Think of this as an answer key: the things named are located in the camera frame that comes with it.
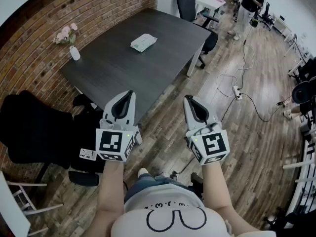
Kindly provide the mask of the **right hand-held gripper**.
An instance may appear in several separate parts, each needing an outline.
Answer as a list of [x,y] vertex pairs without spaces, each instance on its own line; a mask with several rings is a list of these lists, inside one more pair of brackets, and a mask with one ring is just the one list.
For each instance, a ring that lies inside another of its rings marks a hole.
[[183,101],[188,126],[186,140],[200,165],[222,161],[229,153],[227,131],[217,121],[214,108],[205,100],[186,95]]

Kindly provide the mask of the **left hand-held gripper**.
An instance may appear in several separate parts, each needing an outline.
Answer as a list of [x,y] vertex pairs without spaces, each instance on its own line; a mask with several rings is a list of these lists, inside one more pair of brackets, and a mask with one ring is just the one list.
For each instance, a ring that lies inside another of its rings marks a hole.
[[104,160],[126,161],[135,144],[136,94],[133,90],[122,92],[111,99],[104,108],[100,128],[96,129],[97,154]]

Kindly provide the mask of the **white wet wipe pack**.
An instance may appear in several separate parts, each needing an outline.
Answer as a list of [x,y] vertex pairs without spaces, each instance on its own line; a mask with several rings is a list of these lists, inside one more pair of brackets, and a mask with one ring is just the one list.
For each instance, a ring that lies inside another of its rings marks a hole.
[[131,43],[130,47],[137,50],[138,52],[143,52],[148,47],[156,43],[156,41],[156,37],[153,37],[150,34],[142,34]]

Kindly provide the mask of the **person's right forearm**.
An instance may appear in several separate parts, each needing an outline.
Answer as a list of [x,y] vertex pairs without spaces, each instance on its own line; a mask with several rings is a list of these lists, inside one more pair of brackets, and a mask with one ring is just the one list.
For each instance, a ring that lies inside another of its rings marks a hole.
[[220,163],[203,165],[202,178],[204,206],[227,220],[235,236],[258,231],[235,211]]

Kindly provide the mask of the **person's left forearm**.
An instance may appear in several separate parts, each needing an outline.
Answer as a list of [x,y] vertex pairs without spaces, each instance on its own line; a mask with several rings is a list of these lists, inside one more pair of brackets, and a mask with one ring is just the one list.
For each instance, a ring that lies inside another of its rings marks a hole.
[[99,237],[109,237],[113,223],[124,213],[123,171],[122,162],[105,163],[97,200]]

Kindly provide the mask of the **white table leg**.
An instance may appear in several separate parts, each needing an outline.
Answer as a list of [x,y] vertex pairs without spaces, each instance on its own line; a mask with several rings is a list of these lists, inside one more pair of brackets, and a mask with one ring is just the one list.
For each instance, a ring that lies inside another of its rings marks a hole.
[[143,140],[142,140],[142,137],[141,137],[141,134],[140,134],[140,130],[139,130],[139,127],[136,125],[134,126],[134,139],[135,139],[135,142],[138,144],[138,145],[141,145]]
[[202,43],[202,45],[197,49],[197,51],[194,53],[193,57],[192,57],[192,60],[191,60],[191,63],[190,63],[190,66],[188,68],[188,71],[187,71],[187,77],[190,77],[192,75],[192,72],[195,68],[195,65],[198,61],[198,58],[200,56],[200,53],[202,51],[202,48],[204,46],[204,42]]

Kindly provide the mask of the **white dotted tag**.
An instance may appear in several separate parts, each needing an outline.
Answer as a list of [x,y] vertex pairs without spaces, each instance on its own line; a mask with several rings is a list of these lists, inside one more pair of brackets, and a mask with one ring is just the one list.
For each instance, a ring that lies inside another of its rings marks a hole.
[[83,149],[81,148],[79,157],[86,160],[96,161],[97,153],[93,150]]

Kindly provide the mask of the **white ceramic vase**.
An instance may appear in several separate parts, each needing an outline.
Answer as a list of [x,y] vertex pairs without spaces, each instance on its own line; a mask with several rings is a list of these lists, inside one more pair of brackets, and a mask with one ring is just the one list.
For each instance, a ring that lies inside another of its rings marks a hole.
[[70,54],[71,57],[73,58],[73,60],[77,61],[80,59],[80,53],[78,51],[78,49],[76,47],[74,47],[73,45],[69,47],[70,49]]

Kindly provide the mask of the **black waist device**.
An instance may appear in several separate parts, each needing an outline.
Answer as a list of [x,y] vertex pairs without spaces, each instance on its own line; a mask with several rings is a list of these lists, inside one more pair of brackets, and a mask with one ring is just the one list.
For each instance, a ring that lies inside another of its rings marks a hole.
[[193,192],[203,200],[203,179],[197,175],[197,173],[193,172],[191,174],[191,183],[190,186],[193,189]]

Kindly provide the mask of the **person's blue jeans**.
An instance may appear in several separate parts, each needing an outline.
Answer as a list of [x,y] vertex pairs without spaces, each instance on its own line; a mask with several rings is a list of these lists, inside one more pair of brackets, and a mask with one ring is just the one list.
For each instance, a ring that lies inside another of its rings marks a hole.
[[149,173],[144,173],[138,177],[138,180],[126,192],[124,202],[126,203],[132,196],[134,196],[135,194],[139,193],[140,191],[146,188],[165,185],[165,184],[173,184],[194,193],[193,188],[187,187],[183,185],[182,183],[169,178],[168,176],[164,177],[162,175],[159,175],[159,176],[153,177]]

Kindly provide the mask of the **black office chair with tag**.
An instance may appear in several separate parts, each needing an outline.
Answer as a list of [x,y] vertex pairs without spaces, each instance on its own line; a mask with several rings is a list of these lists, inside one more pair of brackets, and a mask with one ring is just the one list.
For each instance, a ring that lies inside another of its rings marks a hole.
[[7,146],[13,163],[55,164],[68,170],[71,182],[98,186],[104,162],[82,159],[79,154],[82,149],[95,149],[102,113],[91,110],[72,116],[28,91],[7,95],[0,108],[0,142]]

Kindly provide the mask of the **pink flower bunch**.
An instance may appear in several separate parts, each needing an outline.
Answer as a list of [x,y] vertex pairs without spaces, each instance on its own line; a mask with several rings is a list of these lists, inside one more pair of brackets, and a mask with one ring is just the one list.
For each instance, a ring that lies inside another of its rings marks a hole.
[[65,26],[61,32],[53,39],[55,44],[70,44],[73,45],[76,40],[76,32],[78,27],[75,23],[71,23],[69,26]]

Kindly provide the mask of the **person's white printed shirt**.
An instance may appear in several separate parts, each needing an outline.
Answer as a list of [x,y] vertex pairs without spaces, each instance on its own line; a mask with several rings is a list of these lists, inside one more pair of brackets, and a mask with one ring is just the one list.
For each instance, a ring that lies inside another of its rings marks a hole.
[[276,237],[272,231],[234,235],[227,220],[174,184],[145,188],[128,199],[124,209],[111,237]]

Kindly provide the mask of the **black office chair with headrest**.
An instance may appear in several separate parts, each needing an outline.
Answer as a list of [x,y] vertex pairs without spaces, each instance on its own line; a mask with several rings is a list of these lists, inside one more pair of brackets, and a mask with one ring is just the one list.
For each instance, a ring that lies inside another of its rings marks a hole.
[[196,0],[176,0],[177,6],[180,14],[180,18],[182,20],[188,21],[186,27],[181,27],[181,32],[184,35],[184,37],[181,38],[181,41],[186,44],[195,43],[196,37],[198,36],[198,33],[200,33],[200,30],[197,30],[197,26],[208,30],[209,36],[205,39],[204,45],[202,47],[202,52],[207,55],[210,51],[212,51],[218,41],[218,34],[214,32],[213,30],[209,29],[207,25],[210,23],[210,21],[219,22],[218,19],[209,16],[209,15],[203,15],[205,18],[205,22],[202,25],[194,23],[196,19]]

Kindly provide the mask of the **white desk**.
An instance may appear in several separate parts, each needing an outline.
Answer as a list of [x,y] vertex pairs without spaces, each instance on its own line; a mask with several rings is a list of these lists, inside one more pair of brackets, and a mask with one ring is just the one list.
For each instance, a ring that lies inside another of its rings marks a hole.
[[210,16],[220,20],[225,4],[224,0],[196,0],[196,16],[206,8]]

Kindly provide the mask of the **small black office chair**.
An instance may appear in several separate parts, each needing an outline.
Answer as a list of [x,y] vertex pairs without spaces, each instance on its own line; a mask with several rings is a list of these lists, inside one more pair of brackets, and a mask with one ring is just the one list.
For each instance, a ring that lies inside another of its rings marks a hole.
[[270,4],[267,2],[266,7],[265,7],[265,12],[261,15],[260,22],[262,22],[264,24],[263,27],[267,27],[270,31],[272,29],[272,27],[274,26],[275,20],[269,14],[269,9],[270,9]]

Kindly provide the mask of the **white metal rack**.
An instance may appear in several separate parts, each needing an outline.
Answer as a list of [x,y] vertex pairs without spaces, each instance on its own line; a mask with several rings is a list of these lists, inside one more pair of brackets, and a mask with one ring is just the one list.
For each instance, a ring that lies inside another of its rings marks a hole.
[[316,133],[304,141],[302,159],[286,164],[283,170],[297,170],[295,189],[286,214],[307,214],[316,210]]

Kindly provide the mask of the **row of white desks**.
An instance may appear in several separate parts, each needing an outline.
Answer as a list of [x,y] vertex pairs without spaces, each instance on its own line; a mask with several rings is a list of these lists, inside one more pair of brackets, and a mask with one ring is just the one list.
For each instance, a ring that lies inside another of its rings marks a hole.
[[296,62],[296,65],[293,69],[289,70],[288,75],[294,76],[295,72],[298,71],[299,66],[306,64],[309,59],[313,59],[314,55],[305,45],[305,40],[307,39],[307,34],[303,33],[300,36],[297,36],[288,24],[285,22],[285,19],[282,16],[276,16],[273,14],[274,28],[276,28],[280,34],[284,37],[284,42],[287,44],[287,51],[284,53],[284,57],[291,51],[298,53],[299,61]]

